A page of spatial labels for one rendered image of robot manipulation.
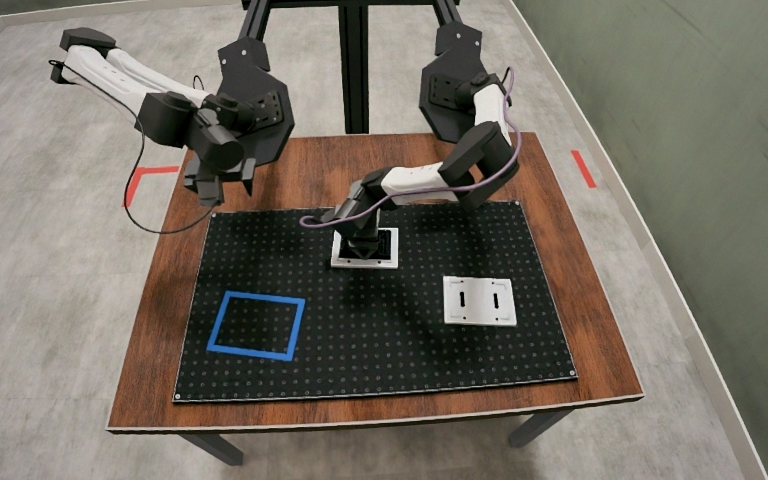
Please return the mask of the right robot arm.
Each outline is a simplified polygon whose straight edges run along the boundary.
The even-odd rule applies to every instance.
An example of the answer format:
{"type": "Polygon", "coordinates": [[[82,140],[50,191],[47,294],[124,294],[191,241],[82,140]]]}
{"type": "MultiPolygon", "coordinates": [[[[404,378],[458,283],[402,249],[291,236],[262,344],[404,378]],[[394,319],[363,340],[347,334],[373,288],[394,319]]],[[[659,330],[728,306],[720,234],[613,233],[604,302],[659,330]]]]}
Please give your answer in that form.
{"type": "Polygon", "coordinates": [[[236,138],[285,119],[279,91],[245,102],[223,92],[209,94],[145,67],[115,44],[114,38],[95,29],[65,29],[59,47],[68,53],[65,63],[59,62],[64,66],[53,65],[50,79],[89,89],[141,133],[137,116],[145,136],[159,145],[180,149],[185,145],[218,169],[230,170],[244,156],[236,138]]]}

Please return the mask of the blue tape outline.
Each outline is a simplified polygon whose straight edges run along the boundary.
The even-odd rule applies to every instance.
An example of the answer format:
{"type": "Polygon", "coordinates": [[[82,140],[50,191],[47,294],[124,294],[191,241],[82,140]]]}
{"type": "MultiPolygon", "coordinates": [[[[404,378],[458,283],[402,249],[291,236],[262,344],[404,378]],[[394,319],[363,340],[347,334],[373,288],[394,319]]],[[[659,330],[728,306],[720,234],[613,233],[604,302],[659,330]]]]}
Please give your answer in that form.
{"type": "Polygon", "coordinates": [[[259,295],[259,294],[249,294],[249,293],[240,293],[240,292],[231,292],[226,291],[226,294],[224,296],[213,332],[211,334],[208,346],[206,350],[213,350],[213,351],[220,351],[220,352],[227,352],[227,353],[235,353],[235,354],[243,354],[243,355],[250,355],[250,356],[258,356],[258,357],[266,357],[266,358],[274,358],[274,359],[282,359],[282,360],[292,360],[292,355],[294,351],[294,346],[296,342],[296,337],[298,333],[298,328],[300,324],[300,319],[303,311],[305,299],[296,299],[296,298],[286,298],[286,297],[277,297],[277,296],[268,296],[268,295],[259,295]],[[247,349],[239,349],[239,348],[231,348],[231,347],[224,347],[224,346],[216,346],[214,345],[228,300],[230,296],[234,297],[242,297],[242,298],[251,298],[251,299],[260,299],[260,300],[269,300],[269,301],[279,301],[279,302],[288,302],[288,303],[297,303],[298,309],[294,321],[294,326],[290,338],[290,343],[288,347],[287,354],[279,354],[279,353],[271,353],[271,352],[263,352],[263,351],[255,351],[255,350],[247,350],[247,349]]]}

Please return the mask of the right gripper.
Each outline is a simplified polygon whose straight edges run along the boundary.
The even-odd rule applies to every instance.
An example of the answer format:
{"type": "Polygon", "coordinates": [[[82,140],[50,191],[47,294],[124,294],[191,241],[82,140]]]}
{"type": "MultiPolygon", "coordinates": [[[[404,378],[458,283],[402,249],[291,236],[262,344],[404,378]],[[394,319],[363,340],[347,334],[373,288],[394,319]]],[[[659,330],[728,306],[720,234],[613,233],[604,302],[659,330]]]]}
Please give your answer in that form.
{"type": "Polygon", "coordinates": [[[219,180],[222,181],[222,183],[242,182],[248,195],[252,197],[256,159],[247,158],[242,172],[242,163],[244,159],[245,153],[242,161],[237,167],[231,170],[220,170],[212,162],[203,161],[195,152],[191,159],[192,161],[189,160],[187,163],[183,186],[197,193],[199,199],[206,199],[221,197],[219,180]]]}

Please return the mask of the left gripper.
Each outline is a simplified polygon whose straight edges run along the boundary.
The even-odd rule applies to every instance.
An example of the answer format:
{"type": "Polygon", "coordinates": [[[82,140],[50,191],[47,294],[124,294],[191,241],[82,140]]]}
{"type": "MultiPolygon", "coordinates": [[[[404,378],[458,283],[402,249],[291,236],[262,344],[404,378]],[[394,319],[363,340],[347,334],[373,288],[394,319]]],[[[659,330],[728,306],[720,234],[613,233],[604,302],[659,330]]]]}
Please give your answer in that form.
{"type": "MultiPolygon", "coordinates": [[[[331,222],[334,215],[337,213],[341,205],[336,205],[336,208],[325,212],[324,223],[331,222]]],[[[349,249],[356,253],[362,260],[367,260],[374,252],[378,250],[378,242],[369,242],[378,240],[378,228],[379,228],[380,208],[374,216],[370,216],[364,227],[357,231],[353,237],[349,237],[349,249]],[[358,240],[369,239],[369,240],[358,240]],[[360,250],[369,250],[366,255],[363,255],[360,250]]]]}

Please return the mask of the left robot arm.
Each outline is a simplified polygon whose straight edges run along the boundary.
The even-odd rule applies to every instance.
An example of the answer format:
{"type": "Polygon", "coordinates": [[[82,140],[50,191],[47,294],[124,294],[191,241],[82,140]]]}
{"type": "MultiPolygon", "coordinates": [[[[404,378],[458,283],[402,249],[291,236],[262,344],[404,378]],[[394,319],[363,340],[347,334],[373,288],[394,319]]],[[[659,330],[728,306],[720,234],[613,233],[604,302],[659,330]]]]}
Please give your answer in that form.
{"type": "Polygon", "coordinates": [[[479,72],[470,82],[466,82],[436,72],[430,75],[429,103],[476,116],[475,126],[464,134],[446,159],[430,166],[390,166],[368,173],[363,181],[352,184],[351,193],[331,222],[359,215],[390,194],[446,191],[392,197],[358,219],[321,227],[325,232],[334,229],[342,236],[353,237],[379,208],[382,211],[393,211],[416,200],[459,201],[465,211],[472,211],[517,174],[520,164],[516,158],[511,164],[515,148],[511,145],[504,115],[506,89],[496,73],[479,72]],[[474,164],[483,175],[479,182],[492,177],[504,167],[507,169],[492,182],[474,189],[469,195],[471,189],[452,191],[452,187],[475,184],[469,171],[474,164]]]}

